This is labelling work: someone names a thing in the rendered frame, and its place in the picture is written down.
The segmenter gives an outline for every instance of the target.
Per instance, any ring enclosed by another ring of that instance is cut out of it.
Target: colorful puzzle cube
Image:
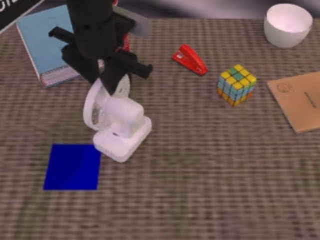
[[[221,73],[217,93],[235,107],[253,95],[257,79],[240,64]]]

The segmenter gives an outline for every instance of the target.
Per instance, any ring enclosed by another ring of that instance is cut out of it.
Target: cardboard envelope
[[[268,82],[296,133],[320,128],[320,72]]]

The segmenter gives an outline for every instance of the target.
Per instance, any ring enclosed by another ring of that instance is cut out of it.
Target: table surface
[[[310,240],[320,238],[320,131],[295,134],[267,81],[320,71],[320,21],[277,49],[261,20],[155,19],[133,52],[154,65],[132,98],[153,132],[125,164],[102,158],[99,190],[43,192],[51,146],[90,144],[82,110],[90,86],[39,84],[15,28],[0,37],[2,240]],[[209,72],[171,55],[189,44]],[[242,64],[258,77],[236,108],[219,74]]]

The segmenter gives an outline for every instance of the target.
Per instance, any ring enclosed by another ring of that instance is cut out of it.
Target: white cup
[[[271,7],[264,19],[264,34],[274,46],[289,49],[300,44],[309,34],[313,24],[311,14],[293,4]]]

